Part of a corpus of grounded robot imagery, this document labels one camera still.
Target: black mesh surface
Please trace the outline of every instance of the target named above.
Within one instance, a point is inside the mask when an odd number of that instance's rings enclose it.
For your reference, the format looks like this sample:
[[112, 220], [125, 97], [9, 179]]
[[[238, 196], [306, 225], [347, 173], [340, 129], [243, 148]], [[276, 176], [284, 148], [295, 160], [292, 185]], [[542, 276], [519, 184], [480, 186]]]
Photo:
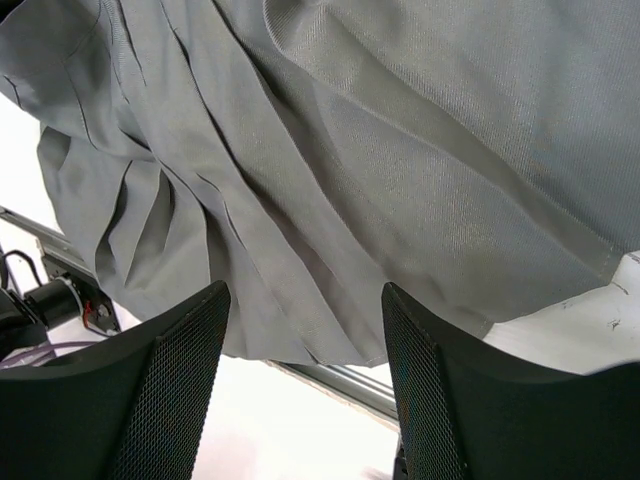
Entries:
[[467, 479], [437, 345], [413, 324], [393, 291], [385, 289], [382, 307], [409, 478]]
[[157, 340], [110, 480], [191, 478], [228, 301], [228, 296], [212, 294]]

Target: metal rail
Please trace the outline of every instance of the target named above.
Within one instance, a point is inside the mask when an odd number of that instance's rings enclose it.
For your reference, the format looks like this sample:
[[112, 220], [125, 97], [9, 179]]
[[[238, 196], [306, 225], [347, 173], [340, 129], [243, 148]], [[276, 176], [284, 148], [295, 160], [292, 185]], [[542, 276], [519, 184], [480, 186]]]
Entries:
[[[80, 255], [64, 235], [2, 206], [0, 206], [0, 220], [4, 220], [35, 236], [40, 242], [43, 254], [57, 260], [66, 267], [71, 267], [76, 273], [94, 278]], [[340, 366], [307, 366], [283, 363], [278, 363], [278, 365], [297, 375], [317, 382], [351, 401], [357, 402], [382, 418], [393, 421], [398, 420], [393, 389], [366, 375]]]

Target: white surface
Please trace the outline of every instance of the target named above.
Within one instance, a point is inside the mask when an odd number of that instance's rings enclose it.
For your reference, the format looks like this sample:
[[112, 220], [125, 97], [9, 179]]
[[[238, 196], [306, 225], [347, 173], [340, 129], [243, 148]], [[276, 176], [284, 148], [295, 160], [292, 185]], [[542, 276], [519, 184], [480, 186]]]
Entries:
[[[0, 138], [0, 205], [57, 228], [35, 155], [37, 123], [4, 97], [0, 119], [5, 126]], [[19, 247], [37, 257], [33, 238], [4, 222], [0, 243], [5, 251]], [[25, 265], [14, 261], [19, 282], [35, 286]], [[486, 341], [530, 361], [574, 372], [640, 359], [640, 255], [624, 258], [614, 282], [496, 325]], [[69, 330], [56, 335], [64, 339], [85, 334], [63, 328]], [[373, 376], [388, 384], [388, 367], [374, 369]], [[194, 476], [198, 480], [357, 479], [377, 478], [362, 473], [368, 468], [391, 471], [396, 442], [392, 430], [279, 370], [223, 359], [214, 390]]]
[[[57, 228], [35, 156], [37, 124], [0, 96], [0, 205]], [[0, 244], [40, 258], [35, 239], [0, 221]], [[46, 275], [36, 262], [41, 278]], [[19, 287], [36, 286], [26, 264], [11, 260]], [[117, 309], [128, 328], [136, 324]], [[80, 320], [52, 342], [99, 340]], [[351, 480], [391, 478], [397, 431], [262, 362], [223, 357], [212, 393], [194, 480]]]
[[496, 324], [485, 341], [575, 373], [640, 360], [640, 256], [625, 255], [606, 287]]

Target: gray cloth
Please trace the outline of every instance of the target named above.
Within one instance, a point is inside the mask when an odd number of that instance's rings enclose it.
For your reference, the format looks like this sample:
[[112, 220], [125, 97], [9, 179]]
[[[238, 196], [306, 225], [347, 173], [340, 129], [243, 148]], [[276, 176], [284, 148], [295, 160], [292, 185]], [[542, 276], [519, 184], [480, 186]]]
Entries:
[[25, 0], [0, 89], [135, 315], [224, 279], [226, 353], [375, 365], [388, 280], [481, 337], [640, 248], [638, 25], [637, 0]]

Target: cable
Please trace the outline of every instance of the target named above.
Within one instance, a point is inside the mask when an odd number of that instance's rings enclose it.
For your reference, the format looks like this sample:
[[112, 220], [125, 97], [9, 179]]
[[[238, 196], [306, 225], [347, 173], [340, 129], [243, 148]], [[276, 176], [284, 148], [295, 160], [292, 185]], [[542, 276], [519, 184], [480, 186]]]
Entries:
[[31, 269], [31, 273], [33, 274], [33, 278], [35, 278], [36, 282], [38, 283], [38, 286], [41, 287], [42, 281], [38, 276], [38, 271], [36, 270], [36, 264], [34, 263], [33, 259], [26, 253], [21, 252], [20, 250], [11, 250], [10, 252], [7, 252], [0, 257], [0, 277], [2, 277], [0, 278], [1, 280], [0, 288], [7, 289], [9, 287], [9, 267], [7, 265], [7, 258], [14, 255], [16, 257], [22, 258], [25, 262], [27, 262], [27, 264], [29, 265], [29, 268]]
[[82, 324], [84, 325], [84, 328], [100, 337], [111, 338], [110, 335], [107, 335], [106, 333], [103, 333], [98, 329], [93, 329], [89, 326], [89, 315], [91, 315], [91, 312], [93, 312], [93, 309], [91, 308], [91, 302], [87, 300], [87, 302], [84, 304], [84, 312], [82, 312]]
[[30, 356], [38, 353], [49, 353], [55, 350], [60, 350], [63, 348], [84, 348], [89, 347], [91, 345], [95, 345], [98, 342], [63, 342], [63, 343], [54, 343], [51, 345], [41, 345], [40, 347], [32, 348], [23, 353], [19, 353], [11, 358], [7, 358], [0, 362], [0, 369], [7, 368], [19, 363], [21, 360], [25, 358], [29, 358]]

